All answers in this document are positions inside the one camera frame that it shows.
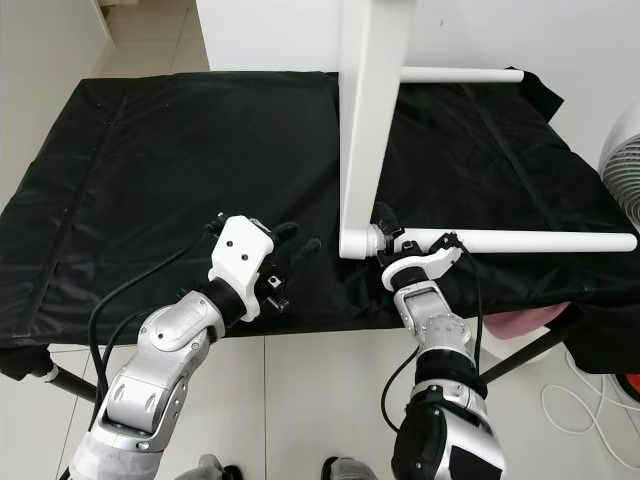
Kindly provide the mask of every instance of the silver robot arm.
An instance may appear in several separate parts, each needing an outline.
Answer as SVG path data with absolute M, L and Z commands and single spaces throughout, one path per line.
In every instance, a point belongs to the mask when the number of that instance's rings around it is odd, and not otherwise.
M 378 252 L 382 283 L 394 293 L 402 321 L 418 343 L 415 386 L 396 437 L 392 469 L 398 480 L 499 480 L 506 470 L 491 428 L 480 378 L 467 348 L 471 331 L 453 313 L 435 280 L 461 256 L 455 234 L 427 253 L 414 241 L 394 253 L 403 233 L 390 209 L 377 204 L 374 221 L 385 238 Z
M 291 233 L 286 230 L 285 236 Z M 226 220 L 212 253 L 209 283 L 155 311 L 142 324 L 135 354 L 116 375 L 71 461 L 72 479 L 155 478 L 189 380 L 210 344 L 238 320 L 250 322 L 260 314 L 259 280 L 261 299 L 283 304 L 276 300 L 283 278 L 265 278 L 265 259 L 277 243 L 277 236 L 255 220 Z

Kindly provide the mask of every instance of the white metal bar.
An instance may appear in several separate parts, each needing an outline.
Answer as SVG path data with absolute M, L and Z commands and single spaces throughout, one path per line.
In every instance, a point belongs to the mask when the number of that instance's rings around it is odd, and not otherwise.
M 404 83 L 519 83 L 521 70 L 478 68 L 402 67 Z
M 457 233 L 472 253 L 630 252 L 638 244 L 629 233 L 407 228 L 395 247 L 399 250 L 403 241 L 415 240 L 427 250 L 447 232 Z
M 343 0 L 340 256 L 365 258 L 416 0 Z

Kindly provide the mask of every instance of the white fan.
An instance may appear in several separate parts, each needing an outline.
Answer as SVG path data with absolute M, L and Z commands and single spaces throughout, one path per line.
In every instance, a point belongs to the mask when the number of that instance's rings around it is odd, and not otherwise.
M 613 198 L 640 228 L 640 101 L 631 105 L 611 129 L 598 172 Z

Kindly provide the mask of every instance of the black tablecloth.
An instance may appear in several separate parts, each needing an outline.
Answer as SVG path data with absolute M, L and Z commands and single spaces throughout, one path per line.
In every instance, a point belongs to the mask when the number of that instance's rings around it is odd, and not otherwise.
M 378 199 L 408 226 L 633 232 L 549 127 L 560 100 L 521 85 L 403 85 Z M 324 245 L 272 310 L 231 335 L 390 328 L 374 261 L 338 258 L 337 76 L 203 73 L 84 80 L 0 217 L 0 347 L 86 343 L 100 298 L 197 238 L 217 212 L 295 221 Z M 125 316 L 205 281 L 212 244 L 111 303 Z M 477 255 L 485 313 L 572 301 L 565 342 L 591 371 L 640 371 L 640 253 Z M 470 266 L 439 281 L 473 316 Z M 135 341 L 133 324 L 121 338 Z

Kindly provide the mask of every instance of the tiled floor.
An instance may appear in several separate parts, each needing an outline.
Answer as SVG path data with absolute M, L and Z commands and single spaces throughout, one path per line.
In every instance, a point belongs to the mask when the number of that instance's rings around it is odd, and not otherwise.
M 103 77 L 209 70 L 190 0 L 117 7 L 109 25 L 116 50 Z M 200 454 L 215 453 L 225 463 L 239 464 L 247 480 L 317 479 L 324 459 L 338 454 L 363 459 L 381 479 L 391 479 L 394 434 L 382 420 L 379 398 L 388 376 L 413 348 L 403 330 L 223 340 L 194 375 L 158 478 L 173 479 L 193 468 Z M 60 365 L 95 379 L 84 347 L 59 345 L 52 351 Z M 111 375 L 131 353 L 132 347 L 114 352 Z M 483 362 L 487 368 L 494 360 L 487 356 Z M 412 370 L 389 394 L 395 422 L 403 415 Z M 551 426 L 540 406 L 548 383 L 575 390 L 595 407 L 595 396 L 567 367 L 563 348 L 491 384 L 489 413 L 507 454 L 508 478 L 640 478 L 619 466 L 595 433 L 573 437 Z M 16 383 L 0 377 L 0 392 L 0 480 L 53 480 L 80 441 L 90 404 L 35 378 Z M 611 389 L 609 395 L 616 398 Z M 588 424 L 571 399 L 552 392 L 549 401 L 563 425 Z M 640 429 L 640 415 L 632 417 Z M 606 405 L 601 420 L 613 448 L 640 463 L 640 435 L 627 413 Z

